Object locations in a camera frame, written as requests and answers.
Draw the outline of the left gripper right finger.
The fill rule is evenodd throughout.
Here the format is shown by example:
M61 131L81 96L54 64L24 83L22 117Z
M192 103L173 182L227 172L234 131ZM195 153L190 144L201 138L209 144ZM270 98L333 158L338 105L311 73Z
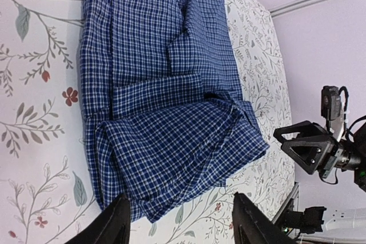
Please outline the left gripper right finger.
M234 242L240 244L286 244L295 241L276 227L243 193L233 200Z

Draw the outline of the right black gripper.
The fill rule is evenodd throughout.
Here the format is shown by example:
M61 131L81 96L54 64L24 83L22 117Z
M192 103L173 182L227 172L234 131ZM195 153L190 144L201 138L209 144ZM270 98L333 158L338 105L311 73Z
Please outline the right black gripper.
M285 139L284 134L299 133L302 138ZM307 174L312 175L317 170L319 178L328 178L330 172L336 168L346 171L351 160L351 145L341 138L338 141L332 135L328 137L314 137L327 135L326 129L319 124L303 121L294 125L276 128L273 136L283 141L281 149L290 156Z

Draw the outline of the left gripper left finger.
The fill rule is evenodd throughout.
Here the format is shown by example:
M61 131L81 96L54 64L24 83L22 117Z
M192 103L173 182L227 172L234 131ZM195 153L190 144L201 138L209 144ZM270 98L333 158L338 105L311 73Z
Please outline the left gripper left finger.
M121 194L106 207L85 229L66 244L122 244L129 243L131 205Z

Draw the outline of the blue plaid long sleeve shirt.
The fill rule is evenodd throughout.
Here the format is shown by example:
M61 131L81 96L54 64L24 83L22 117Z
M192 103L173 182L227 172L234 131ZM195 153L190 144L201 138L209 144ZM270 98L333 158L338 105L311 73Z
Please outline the blue plaid long sleeve shirt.
M268 149L224 0L83 0L80 81L96 201L155 222Z

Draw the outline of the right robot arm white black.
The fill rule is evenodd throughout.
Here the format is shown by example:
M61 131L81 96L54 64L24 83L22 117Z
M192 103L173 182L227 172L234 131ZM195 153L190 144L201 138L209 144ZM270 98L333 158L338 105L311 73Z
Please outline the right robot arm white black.
M274 131L282 151L307 174L317 173L325 182L330 173L353 172L353 183L365 190L365 126L337 140L316 123L304 121ZM299 229L303 234L365 227L365 207L351 198L350 185L342 184L336 191L319 188L325 206L311 206L304 211L285 213L284 226Z

